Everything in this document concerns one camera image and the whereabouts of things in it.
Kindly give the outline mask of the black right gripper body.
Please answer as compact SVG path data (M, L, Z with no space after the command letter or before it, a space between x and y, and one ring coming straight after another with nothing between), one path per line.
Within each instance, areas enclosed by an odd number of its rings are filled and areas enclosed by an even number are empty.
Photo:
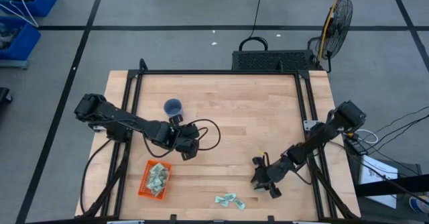
M260 184L277 183L294 168L294 163L287 157L280 158L273 164L265 163L264 181Z

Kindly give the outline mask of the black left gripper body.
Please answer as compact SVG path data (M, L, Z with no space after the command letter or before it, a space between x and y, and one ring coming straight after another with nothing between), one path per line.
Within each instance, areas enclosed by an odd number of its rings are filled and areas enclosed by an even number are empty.
M168 146L175 150L197 150L199 132L196 125L173 126L168 138Z

